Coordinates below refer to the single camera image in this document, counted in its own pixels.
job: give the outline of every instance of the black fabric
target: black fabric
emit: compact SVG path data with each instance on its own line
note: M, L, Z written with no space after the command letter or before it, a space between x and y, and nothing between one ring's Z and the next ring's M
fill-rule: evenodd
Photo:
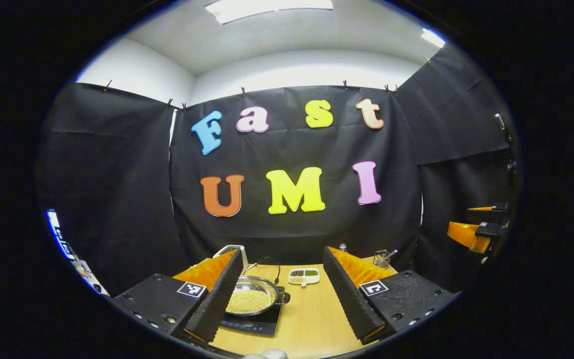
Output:
M45 123L39 202L112 296L189 266L169 199L172 114L143 96L70 84Z
M467 208L510 198L510 150L486 152L420 166L424 215L414 258L417 272L451 292L472 284L480 259L446 232L449 222L464 222Z
M370 98L385 121L374 130L355 104ZM333 123L310 128L305 105L327 100ZM266 132L239 132L240 112L251 106L267 109ZM223 117L221 145L207 155L191 127L210 112ZM374 161L376 187L382 200L361 206L358 175L351 166ZM178 111L170 147L171 195L182 245L193 261L211 257L228 244L246 246L249 262L266 255L281 264L321 263L323 247L346 243L351 254L373 255L387 248L412 248L420 224L421 183L409 127L394 94L385 90L335 86L271 89L220 98ZM322 170L322 211L269 214L272 202L269 171L285 170L296 183L307 167ZM201 178L219 177L219 202L230 203L225 177L243 175L242 207L231 217L215 217L203 204Z
M446 44L396 93L419 165L508 148L495 114L506 107L490 80Z

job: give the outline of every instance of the ceiling light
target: ceiling light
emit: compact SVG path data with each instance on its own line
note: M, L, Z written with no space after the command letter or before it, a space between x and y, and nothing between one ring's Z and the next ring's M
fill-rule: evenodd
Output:
M432 30L427 29L426 27L422 29L422 38L437 47L442 48L442 46L444 46L444 40L440 39L438 35L436 35Z
M226 24L240 18L288 9L333 9L331 0L218 0L205 6L216 20Z

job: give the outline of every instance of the ceiling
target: ceiling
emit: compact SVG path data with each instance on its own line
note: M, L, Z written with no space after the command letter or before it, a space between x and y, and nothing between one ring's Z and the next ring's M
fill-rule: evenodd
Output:
M391 55L422 64L439 48L421 39L419 20L378 0L333 0L333 10L296 9L221 25L205 5L179 1L126 37L199 76L260 55L344 49Z

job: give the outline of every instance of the pan handle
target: pan handle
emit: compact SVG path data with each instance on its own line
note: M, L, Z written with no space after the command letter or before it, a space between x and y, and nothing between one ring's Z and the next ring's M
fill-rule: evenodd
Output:
M291 296L289 295L289 293L283 293L283 302L280 303L280 305L289 303L290 299L291 299Z

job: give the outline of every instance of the spice tray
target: spice tray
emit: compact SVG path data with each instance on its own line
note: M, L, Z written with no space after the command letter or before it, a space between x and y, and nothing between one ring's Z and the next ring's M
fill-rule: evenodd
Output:
M320 271L316 268L296 268L289 271L287 281L291 284L300 284L303 287L307 284L318 283Z

